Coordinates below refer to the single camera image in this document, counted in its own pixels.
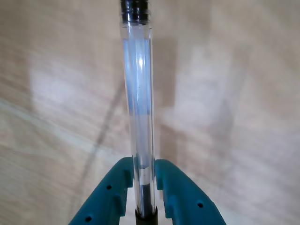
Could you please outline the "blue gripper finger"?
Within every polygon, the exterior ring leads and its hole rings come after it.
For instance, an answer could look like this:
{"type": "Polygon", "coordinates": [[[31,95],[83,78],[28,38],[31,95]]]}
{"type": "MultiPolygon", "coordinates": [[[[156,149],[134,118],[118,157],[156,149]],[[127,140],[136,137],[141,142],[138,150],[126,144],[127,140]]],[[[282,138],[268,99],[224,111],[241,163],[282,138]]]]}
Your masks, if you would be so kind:
{"type": "Polygon", "coordinates": [[[165,217],[174,225],[224,225],[214,202],[175,164],[155,161],[157,189],[162,191],[165,217]]]}
{"type": "Polygon", "coordinates": [[[120,159],[90,194],[71,225],[118,225],[126,214],[128,188],[133,186],[133,160],[120,159]]]}

